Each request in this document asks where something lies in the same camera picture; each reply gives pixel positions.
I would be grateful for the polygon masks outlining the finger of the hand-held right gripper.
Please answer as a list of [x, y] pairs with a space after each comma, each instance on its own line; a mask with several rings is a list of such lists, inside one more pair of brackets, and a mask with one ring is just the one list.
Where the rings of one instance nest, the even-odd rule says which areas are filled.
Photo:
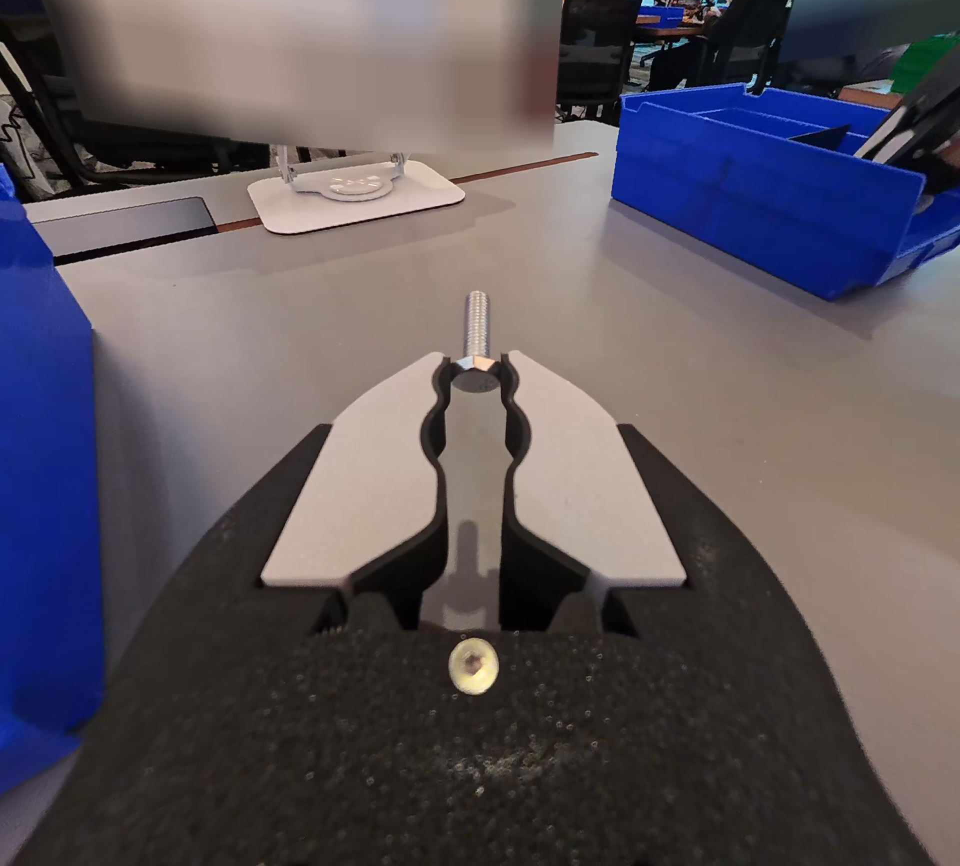
[[936, 106], [931, 97], [918, 97], [891, 111], [876, 131], [859, 147], [855, 157], [869, 162], [920, 162], [938, 158], [932, 142], [930, 116]]

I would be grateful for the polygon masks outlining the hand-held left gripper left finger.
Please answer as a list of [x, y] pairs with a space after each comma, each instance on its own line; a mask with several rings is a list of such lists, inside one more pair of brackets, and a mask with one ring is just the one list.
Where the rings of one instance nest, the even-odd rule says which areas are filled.
[[269, 589], [383, 596], [404, 630], [449, 561], [450, 358], [429, 352], [334, 419], [260, 574]]

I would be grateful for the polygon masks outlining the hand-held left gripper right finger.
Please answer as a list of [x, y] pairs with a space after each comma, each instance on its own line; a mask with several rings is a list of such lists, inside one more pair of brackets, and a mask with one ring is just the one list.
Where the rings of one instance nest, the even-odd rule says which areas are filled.
[[688, 584], [623, 431], [586, 392], [519, 350], [501, 358], [504, 630], [546, 630], [569, 596], [602, 614], [617, 591]]

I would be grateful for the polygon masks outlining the blue divided plastic bin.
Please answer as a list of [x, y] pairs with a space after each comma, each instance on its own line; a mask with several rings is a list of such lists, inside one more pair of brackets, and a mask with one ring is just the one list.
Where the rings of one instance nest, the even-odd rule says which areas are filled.
[[883, 110], [743, 83], [621, 97], [613, 200], [826, 301], [959, 244], [958, 191], [856, 157]]
[[92, 327], [1, 171], [1, 792], [105, 684]]

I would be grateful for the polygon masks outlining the silver hex bolt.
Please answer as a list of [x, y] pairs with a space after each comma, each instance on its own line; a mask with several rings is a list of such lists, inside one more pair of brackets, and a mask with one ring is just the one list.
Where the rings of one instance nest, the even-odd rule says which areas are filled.
[[499, 389], [500, 363], [491, 353], [491, 304], [487, 293], [471, 291], [464, 302], [463, 356], [453, 363], [452, 385], [465, 393]]

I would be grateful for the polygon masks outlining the wooden top work table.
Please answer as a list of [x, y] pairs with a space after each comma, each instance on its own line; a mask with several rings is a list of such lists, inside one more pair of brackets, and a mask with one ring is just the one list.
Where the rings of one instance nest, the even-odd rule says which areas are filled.
[[842, 102], [890, 112], [901, 104], [904, 96], [893, 90], [892, 80], [871, 80], [844, 86], [837, 98]]

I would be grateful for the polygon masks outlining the green plastic bin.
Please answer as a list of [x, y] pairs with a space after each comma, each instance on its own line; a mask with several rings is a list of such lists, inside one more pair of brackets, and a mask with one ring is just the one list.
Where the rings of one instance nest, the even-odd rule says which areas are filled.
[[959, 32], [935, 34], [911, 43], [891, 74], [891, 92], [912, 92], [930, 71], [959, 44]]

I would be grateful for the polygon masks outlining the black office chair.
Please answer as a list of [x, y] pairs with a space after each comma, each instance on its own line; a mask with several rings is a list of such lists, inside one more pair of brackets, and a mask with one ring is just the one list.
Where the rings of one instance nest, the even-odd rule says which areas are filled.
[[790, 0], [732, 0], [702, 34], [694, 86], [747, 83], [759, 94], [771, 80], [790, 15]]
[[563, 0], [556, 92], [561, 122], [584, 108], [587, 119], [618, 124], [642, 1]]

